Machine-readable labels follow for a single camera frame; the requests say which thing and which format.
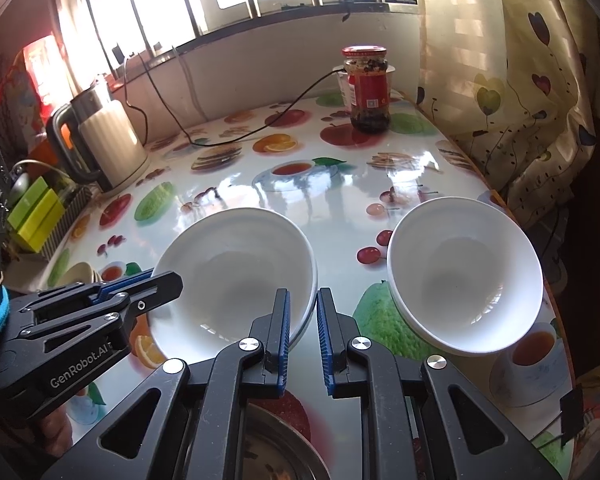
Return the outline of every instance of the red label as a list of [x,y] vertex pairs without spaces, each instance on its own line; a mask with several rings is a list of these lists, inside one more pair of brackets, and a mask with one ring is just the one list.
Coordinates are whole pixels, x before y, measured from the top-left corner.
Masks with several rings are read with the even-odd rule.
[[352,104],[358,108],[382,108],[389,104],[386,74],[357,75],[356,94]]

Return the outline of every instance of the jar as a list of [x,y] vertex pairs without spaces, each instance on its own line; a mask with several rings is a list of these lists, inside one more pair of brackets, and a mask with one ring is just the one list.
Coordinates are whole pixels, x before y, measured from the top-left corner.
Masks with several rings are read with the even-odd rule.
[[348,46],[342,55],[349,74],[351,124],[366,134],[384,132],[391,122],[385,47]]

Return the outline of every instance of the beige kettle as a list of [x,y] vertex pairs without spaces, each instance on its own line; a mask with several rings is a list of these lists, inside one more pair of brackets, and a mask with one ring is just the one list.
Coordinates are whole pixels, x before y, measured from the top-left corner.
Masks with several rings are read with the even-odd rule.
[[[61,135],[64,124],[73,149]],[[78,184],[96,182],[107,196],[134,183],[149,166],[122,103],[112,97],[104,80],[59,107],[46,123],[46,136],[72,179]]]

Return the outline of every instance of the silver screw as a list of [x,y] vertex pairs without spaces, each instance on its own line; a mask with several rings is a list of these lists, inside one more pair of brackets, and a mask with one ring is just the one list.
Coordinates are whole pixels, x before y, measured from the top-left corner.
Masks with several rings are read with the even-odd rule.
[[368,337],[355,337],[351,340],[351,346],[356,350],[368,350],[371,346],[371,339]]
[[184,363],[180,359],[169,359],[162,364],[162,369],[168,374],[177,374],[184,368]]
[[442,370],[446,366],[446,359],[442,355],[430,355],[427,357],[427,364],[434,370]]
[[254,337],[245,337],[238,343],[238,346],[240,347],[240,350],[251,352],[260,346],[260,342]]

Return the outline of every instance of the fruit print tablecloth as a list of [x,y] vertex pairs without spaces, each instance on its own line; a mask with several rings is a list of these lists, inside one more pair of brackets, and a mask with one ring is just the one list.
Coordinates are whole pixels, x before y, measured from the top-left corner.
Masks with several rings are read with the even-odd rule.
[[[190,129],[197,143],[231,140],[270,123],[279,103],[236,112]],[[364,335],[393,352],[421,359],[434,349],[400,318],[385,280],[390,231],[417,204],[439,196],[465,196],[508,214],[472,164],[410,102],[392,92],[392,123],[370,136],[350,125],[337,94],[300,101],[272,127],[223,146],[191,146],[183,134],[147,147],[147,173],[119,196],[95,199],[84,211],[45,275],[52,286],[77,262],[88,262],[104,280],[150,269],[179,233],[222,209],[256,206],[275,210],[308,237],[318,263],[318,286],[331,288],[339,311],[353,315]],[[519,354],[551,363],[552,372],[514,380],[510,352],[454,363],[539,445],[558,434],[551,424],[573,373],[550,295],[537,329],[550,340],[533,341]],[[164,360],[144,318],[131,335],[132,354],[70,401],[79,438]],[[302,413],[278,414],[305,421],[302,431],[328,464],[332,478],[359,478],[360,407],[355,399],[333,400],[322,380],[315,317],[289,359],[288,395],[281,401]],[[275,403],[270,407],[276,411]],[[563,477],[573,444],[556,442],[542,452]]]

